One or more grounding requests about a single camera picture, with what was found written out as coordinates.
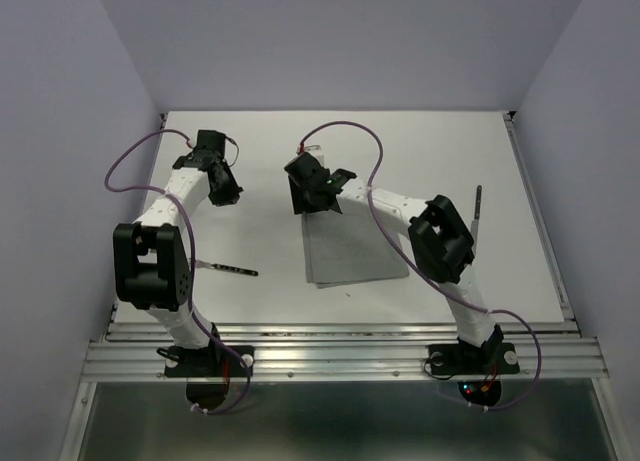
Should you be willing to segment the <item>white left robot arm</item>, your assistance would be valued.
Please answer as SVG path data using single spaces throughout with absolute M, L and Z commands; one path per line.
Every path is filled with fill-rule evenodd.
M 154 317 L 188 352 L 199 374 L 215 373 L 222 363 L 215 325 L 195 307 L 195 235 L 190 217 L 205 201 L 215 207 L 240 200 L 238 185 L 226 159 L 235 141 L 215 130 L 200 130 L 190 151 L 173 163 L 163 188 L 140 186 L 157 195 L 135 221 L 113 232 L 116 294 Z

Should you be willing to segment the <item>grey cloth napkin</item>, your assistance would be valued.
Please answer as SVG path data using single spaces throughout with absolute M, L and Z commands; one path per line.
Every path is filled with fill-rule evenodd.
M 301 216 L 306 281 L 320 289 L 409 275 L 371 216 L 322 211 Z

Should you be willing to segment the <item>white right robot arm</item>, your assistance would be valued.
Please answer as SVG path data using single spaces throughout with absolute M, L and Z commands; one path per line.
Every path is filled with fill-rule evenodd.
M 473 235 L 448 197 L 424 200 L 371 187 L 351 171 L 329 171 L 308 152 L 284 171 L 296 214 L 334 211 L 371 219 L 397 252 L 401 249 L 390 234 L 405 237 L 417 273 L 447 299 L 463 365 L 482 371 L 495 361 L 503 335 L 475 280 Z

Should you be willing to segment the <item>black handled knife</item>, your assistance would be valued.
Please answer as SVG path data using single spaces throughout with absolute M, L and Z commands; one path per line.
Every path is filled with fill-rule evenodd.
M 475 194 L 474 215 L 470 225 L 470 233 L 474 240 L 474 244 L 472 247 L 473 253 L 476 253 L 476 250 L 478 247 L 482 194 L 483 194 L 483 187 L 481 185 L 478 185 L 476 187 L 476 194 Z

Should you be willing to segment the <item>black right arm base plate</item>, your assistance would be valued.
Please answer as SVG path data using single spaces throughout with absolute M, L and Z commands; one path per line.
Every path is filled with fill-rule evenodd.
M 427 366 L 436 377 L 513 375 L 520 372 L 514 345 L 501 343 L 496 349 L 483 350 L 463 343 L 427 346 Z

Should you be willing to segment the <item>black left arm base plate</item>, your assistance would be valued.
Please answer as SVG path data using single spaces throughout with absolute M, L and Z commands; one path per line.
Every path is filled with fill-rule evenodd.
M 211 345 L 198 350 L 177 346 L 159 347 L 156 353 L 165 361 L 167 378 L 235 378 L 246 375 L 239 361 L 225 350 Z

